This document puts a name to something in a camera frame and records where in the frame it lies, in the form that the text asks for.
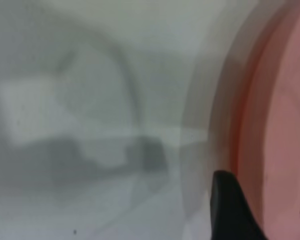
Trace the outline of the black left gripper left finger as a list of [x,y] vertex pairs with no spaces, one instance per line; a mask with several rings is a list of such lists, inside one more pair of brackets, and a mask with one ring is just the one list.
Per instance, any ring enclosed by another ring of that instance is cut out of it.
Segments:
[[210,198],[212,240],[265,240],[241,186],[228,171],[213,173]]

